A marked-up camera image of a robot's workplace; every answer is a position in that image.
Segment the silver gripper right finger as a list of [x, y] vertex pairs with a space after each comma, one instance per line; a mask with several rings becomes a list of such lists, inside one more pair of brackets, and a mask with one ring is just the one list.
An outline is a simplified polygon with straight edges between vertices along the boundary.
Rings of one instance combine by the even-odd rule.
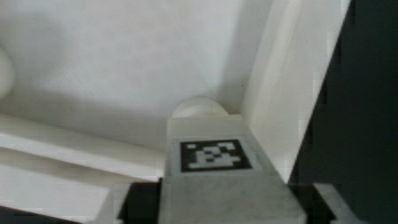
[[351, 211], [332, 184], [291, 184], [289, 189], [307, 215], [305, 224], [367, 224]]

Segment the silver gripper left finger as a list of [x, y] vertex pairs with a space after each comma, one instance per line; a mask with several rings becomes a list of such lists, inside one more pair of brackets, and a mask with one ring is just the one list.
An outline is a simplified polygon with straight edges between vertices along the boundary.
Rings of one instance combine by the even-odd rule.
[[158, 224], [159, 182], [118, 183], [111, 186], [95, 224]]

